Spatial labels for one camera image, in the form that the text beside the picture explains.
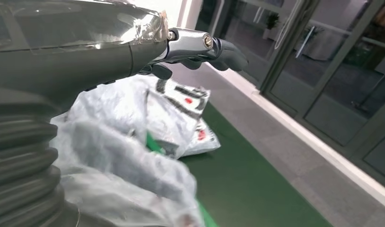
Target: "white planter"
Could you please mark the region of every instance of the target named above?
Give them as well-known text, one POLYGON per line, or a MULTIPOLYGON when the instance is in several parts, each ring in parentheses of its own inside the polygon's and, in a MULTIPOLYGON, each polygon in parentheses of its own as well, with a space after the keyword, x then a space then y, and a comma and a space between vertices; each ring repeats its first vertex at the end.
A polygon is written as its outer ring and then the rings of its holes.
POLYGON ((262 35, 262 39, 268 39, 270 32, 271 32, 270 29, 265 29, 265 31, 263 32, 263 35, 262 35))

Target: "robotic arm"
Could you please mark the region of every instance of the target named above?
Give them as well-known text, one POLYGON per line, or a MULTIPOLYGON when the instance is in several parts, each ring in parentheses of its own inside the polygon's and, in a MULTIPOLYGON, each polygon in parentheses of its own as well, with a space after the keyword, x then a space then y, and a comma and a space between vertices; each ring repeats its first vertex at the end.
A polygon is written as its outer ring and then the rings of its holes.
POLYGON ((57 128, 49 121, 80 92, 138 73, 168 79, 163 62, 192 70, 202 62, 247 65, 233 44, 187 29, 149 43, 89 40, 141 32, 133 21, 147 18, 161 25, 154 12, 111 0, 0 0, 0 227, 114 226, 67 203, 52 166, 58 152, 48 142, 57 128))

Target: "green mat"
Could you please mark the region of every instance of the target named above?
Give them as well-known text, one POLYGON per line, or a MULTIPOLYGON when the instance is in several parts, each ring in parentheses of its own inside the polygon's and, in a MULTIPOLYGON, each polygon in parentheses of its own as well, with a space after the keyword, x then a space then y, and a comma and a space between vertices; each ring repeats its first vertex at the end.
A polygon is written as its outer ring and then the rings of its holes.
POLYGON ((212 105, 203 118, 222 147, 181 160, 220 227, 331 227, 212 105))

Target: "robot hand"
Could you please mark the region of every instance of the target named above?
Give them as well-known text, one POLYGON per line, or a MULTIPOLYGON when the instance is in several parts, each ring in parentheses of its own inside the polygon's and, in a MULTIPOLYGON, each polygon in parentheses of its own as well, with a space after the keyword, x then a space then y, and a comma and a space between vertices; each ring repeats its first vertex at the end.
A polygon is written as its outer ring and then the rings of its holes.
POLYGON ((169 30, 167 49, 140 73, 169 79, 172 71, 161 62, 181 63, 191 70, 198 69, 203 62, 209 62, 220 71, 241 71, 248 65, 244 54, 232 43, 214 38, 206 32, 182 28, 169 30))

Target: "plastic bag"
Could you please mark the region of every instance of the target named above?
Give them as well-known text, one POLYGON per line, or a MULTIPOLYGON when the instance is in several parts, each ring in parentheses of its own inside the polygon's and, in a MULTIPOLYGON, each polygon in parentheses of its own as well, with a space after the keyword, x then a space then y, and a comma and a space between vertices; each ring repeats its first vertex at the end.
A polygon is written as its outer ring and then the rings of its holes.
POLYGON ((129 77, 81 92, 68 113, 68 120, 92 118, 145 143, 147 137, 148 85, 129 77))
POLYGON ((208 102, 210 91, 180 85, 173 80, 141 76, 150 87, 147 129, 170 157, 184 155, 208 102))
POLYGON ((67 201, 118 227, 172 226, 167 216, 182 208, 110 173, 89 167, 62 167, 61 172, 67 201))
POLYGON ((220 148, 220 143, 217 136, 201 118, 183 156, 198 155, 218 148, 220 148))
MULTIPOLYGON (((172 223, 171 226, 184 227, 185 223, 193 227, 203 226, 199 206, 195 200, 196 181, 184 164, 151 153, 134 138, 94 120, 73 120, 59 124, 58 136, 51 141, 51 145, 59 151, 59 158, 54 164, 63 173, 73 167, 88 166, 108 177, 114 174, 126 182, 177 204, 169 207, 168 203, 162 204, 163 212, 157 213, 158 217, 162 217, 165 213, 166 220, 172 223)), ((118 195, 127 196, 127 188, 123 191, 117 181, 95 183, 101 184, 99 190, 103 191, 99 193, 100 198, 92 199, 91 196, 96 195, 85 190, 85 194, 79 200, 80 203, 83 200, 90 200, 94 204, 102 201, 103 206, 96 207, 94 212, 112 222, 120 221, 124 226, 128 226, 128 220, 118 217, 116 212, 107 211, 108 205, 105 203, 106 199, 119 199, 118 195)), ((65 183, 63 186, 66 193, 72 193, 66 188, 65 183)), ((117 207, 120 208, 125 206, 128 200, 118 202, 117 207)))

